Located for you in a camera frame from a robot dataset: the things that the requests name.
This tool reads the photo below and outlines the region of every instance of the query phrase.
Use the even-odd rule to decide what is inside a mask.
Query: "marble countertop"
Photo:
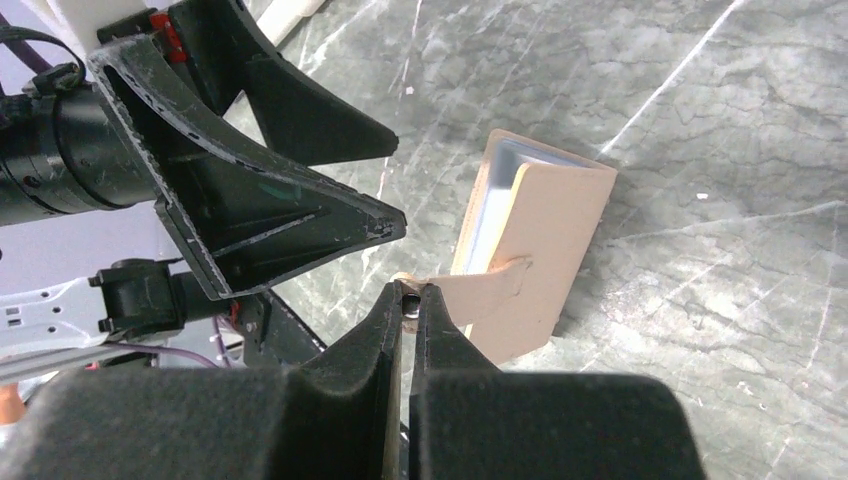
[[[446,273],[505,128],[620,172],[554,336],[505,368],[661,379],[714,479],[848,478],[845,32],[840,1],[330,0],[284,56],[401,143],[320,170],[409,233],[278,291],[332,341],[395,272]]]

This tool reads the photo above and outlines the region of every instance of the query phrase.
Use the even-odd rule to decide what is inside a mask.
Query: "metal bracket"
[[[100,345],[106,317],[103,292],[87,278],[0,296],[0,357]]]

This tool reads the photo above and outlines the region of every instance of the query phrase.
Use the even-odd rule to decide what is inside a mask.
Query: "red component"
[[[238,325],[238,313],[241,310],[241,304],[236,300],[233,300],[230,303],[230,323],[232,323],[233,327]]]
[[[167,13],[154,13],[150,16],[150,24],[153,25],[153,28],[156,30],[165,33],[165,38],[168,40],[168,46],[171,47],[170,51],[168,51],[168,62],[183,63],[188,60],[188,55],[186,55],[185,50],[183,50],[183,42],[180,41],[180,36],[177,35],[177,31],[174,30],[174,26],[171,25],[171,18]]]

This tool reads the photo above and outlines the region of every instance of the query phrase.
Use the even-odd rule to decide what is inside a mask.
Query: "black clamp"
[[[226,315],[230,302],[211,301],[191,273],[171,275],[173,261],[121,260],[89,279],[103,290],[108,318],[98,322],[111,340],[182,330],[186,322]]]
[[[33,77],[22,90],[30,98],[70,91],[80,85],[79,71],[73,63],[60,63]]]

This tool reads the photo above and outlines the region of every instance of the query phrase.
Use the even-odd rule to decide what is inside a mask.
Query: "black cylindrical motor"
[[[34,100],[0,130],[0,227],[152,200],[135,155],[90,88]]]

